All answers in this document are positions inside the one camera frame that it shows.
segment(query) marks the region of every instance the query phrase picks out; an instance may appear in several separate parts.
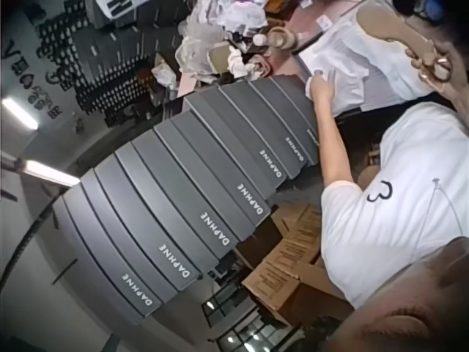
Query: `brown cardboard box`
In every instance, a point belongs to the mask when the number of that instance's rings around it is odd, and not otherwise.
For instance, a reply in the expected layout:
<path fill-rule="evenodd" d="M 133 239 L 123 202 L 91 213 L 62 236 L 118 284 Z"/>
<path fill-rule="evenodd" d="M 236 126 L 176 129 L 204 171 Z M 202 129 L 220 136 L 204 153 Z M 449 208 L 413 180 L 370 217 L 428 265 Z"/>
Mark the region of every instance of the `brown cardboard box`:
<path fill-rule="evenodd" d="M 285 236 L 307 208 L 306 204 L 282 204 L 270 217 L 282 236 Z"/>
<path fill-rule="evenodd" d="M 320 243 L 316 239 L 311 246 L 284 239 L 264 259 L 275 267 L 295 277 L 295 266 L 299 262 L 311 263 L 320 255 Z"/>
<path fill-rule="evenodd" d="M 311 323 L 318 315 L 343 320 L 353 308 L 323 268 L 320 212 L 301 209 L 295 225 L 243 284 L 276 319 L 292 326 Z"/>
<path fill-rule="evenodd" d="M 300 281 L 269 262 L 263 262 L 243 281 L 243 285 L 269 308 L 279 310 L 296 291 Z"/>
<path fill-rule="evenodd" d="M 303 246 L 315 246 L 321 237 L 321 224 L 321 213 L 308 206 L 284 237 Z"/>
<path fill-rule="evenodd" d="M 243 284 L 277 320 L 291 326 L 308 325 L 318 315 L 344 320 L 353 312 L 325 269 L 299 262 L 295 275 L 298 279 L 264 261 Z"/>
<path fill-rule="evenodd" d="M 321 256 L 319 258 L 317 258 L 315 265 L 319 266 L 320 268 L 325 269 L 324 260 Z"/>
<path fill-rule="evenodd" d="M 254 270 L 281 241 L 282 235 L 271 218 L 266 218 L 254 235 L 234 248 L 234 253 L 251 270 Z"/>

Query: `label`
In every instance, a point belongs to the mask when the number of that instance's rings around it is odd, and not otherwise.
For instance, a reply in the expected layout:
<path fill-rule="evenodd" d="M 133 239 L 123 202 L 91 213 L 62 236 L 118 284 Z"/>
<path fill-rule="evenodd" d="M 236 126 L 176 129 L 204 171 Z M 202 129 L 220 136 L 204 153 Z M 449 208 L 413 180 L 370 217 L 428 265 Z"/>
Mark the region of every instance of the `label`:
<path fill-rule="evenodd" d="M 265 152 L 265 150 L 261 150 L 259 152 L 260 155 L 264 158 L 264 160 L 267 162 L 267 165 L 273 170 L 273 172 L 276 174 L 277 178 L 282 177 L 281 171 L 278 169 L 278 167 L 273 163 L 272 159 L 269 157 L 269 155 Z"/>
<path fill-rule="evenodd" d="M 184 279 L 191 275 L 191 272 L 184 268 L 180 261 L 177 260 L 177 258 L 169 251 L 169 249 L 166 247 L 166 244 L 162 245 L 159 249 L 160 252 L 163 252 L 163 254 L 166 256 L 166 259 L 169 260 L 172 265 L 181 273 Z"/>
<path fill-rule="evenodd" d="M 140 288 L 135 285 L 135 282 L 132 281 L 132 279 L 128 276 L 128 274 L 125 274 L 123 277 L 122 277 L 122 280 L 125 281 L 125 283 L 127 285 L 129 285 L 130 289 L 138 296 L 140 297 L 140 299 L 145 302 L 145 305 L 146 306 L 151 306 L 153 304 L 153 301 L 148 298 L 141 290 Z"/>
<path fill-rule="evenodd" d="M 320 143 L 317 141 L 316 136 L 313 134 L 313 131 L 311 131 L 309 128 L 306 130 L 308 132 L 308 135 L 311 137 L 313 142 L 316 144 L 317 147 L 319 147 Z"/>
<path fill-rule="evenodd" d="M 242 183 L 237 187 L 237 189 L 238 189 L 238 191 L 241 192 L 241 194 L 249 202 L 249 205 L 251 205 L 254 208 L 256 213 L 258 213 L 259 215 L 264 213 L 264 209 L 262 209 L 260 207 L 260 205 L 257 204 L 257 202 L 253 199 L 252 195 L 249 193 L 249 191 L 245 188 L 245 186 Z"/>
<path fill-rule="evenodd" d="M 228 246 L 229 243 L 231 242 L 229 238 L 227 238 L 224 234 L 223 231 L 221 231 L 218 226 L 215 224 L 215 222 L 208 216 L 207 213 L 203 213 L 200 215 L 200 219 L 204 221 L 204 223 L 208 226 L 210 231 L 212 231 L 213 235 L 217 237 L 221 243 L 224 246 Z"/>
<path fill-rule="evenodd" d="M 298 160 L 304 161 L 305 158 L 301 155 L 300 151 L 298 150 L 298 148 L 296 148 L 296 145 L 293 143 L 293 141 L 290 139 L 290 137 L 287 137 L 285 140 L 287 141 L 290 148 L 292 148 L 293 152 L 298 157 Z"/>
<path fill-rule="evenodd" d="M 332 27 L 332 21 L 326 15 L 320 16 L 316 20 L 316 23 L 319 24 L 323 32 L 327 31 L 330 27 Z"/>

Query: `black cable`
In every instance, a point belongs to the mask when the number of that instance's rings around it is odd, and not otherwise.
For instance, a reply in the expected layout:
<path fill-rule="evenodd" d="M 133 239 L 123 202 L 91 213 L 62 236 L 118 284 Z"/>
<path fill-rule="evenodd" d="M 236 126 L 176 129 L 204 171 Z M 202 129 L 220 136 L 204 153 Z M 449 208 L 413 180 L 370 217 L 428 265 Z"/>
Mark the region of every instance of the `black cable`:
<path fill-rule="evenodd" d="M 53 213 L 52 204 L 62 195 L 62 192 L 59 192 L 43 209 L 41 214 L 34 220 L 32 225 L 29 227 L 26 234 L 21 239 L 20 243 L 16 246 L 15 251 L 13 252 L 12 257 L 7 263 L 3 274 L 0 279 L 0 292 L 3 290 L 4 286 L 7 283 L 8 278 L 10 277 L 13 269 L 15 268 L 16 263 L 19 261 L 20 256 L 23 254 L 26 246 L 28 246 L 31 239 L 34 237 L 38 229 L 43 225 L 44 221 Z"/>

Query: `box lid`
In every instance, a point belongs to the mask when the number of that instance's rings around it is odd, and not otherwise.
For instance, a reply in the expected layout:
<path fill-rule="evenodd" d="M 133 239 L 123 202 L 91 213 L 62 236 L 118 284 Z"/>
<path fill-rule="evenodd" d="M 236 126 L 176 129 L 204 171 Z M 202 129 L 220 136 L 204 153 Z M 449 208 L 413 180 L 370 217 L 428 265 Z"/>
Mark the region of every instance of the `box lid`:
<path fill-rule="evenodd" d="M 321 238 L 321 228 L 321 213 L 310 206 L 303 211 L 295 226 L 284 237 L 301 246 L 315 248 L 316 242 Z"/>
<path fill-rule="evenodd" d="M 293 271 L 297 263 L 310 263 L 320 255 L 320 241 L 316 239 L 310 246 L 301 246 L 296 242 L 283 239 L 266 256 L 265 262 L 285 271 L 287 274 L 297 277 Z"/>
<path fill-rule="evenodd" d="M 244 281 L 256 297 L 274 310 L 279 310 L 296 291 L 300 281 L 279 270 L 269 262 L 262 262 Z"/>

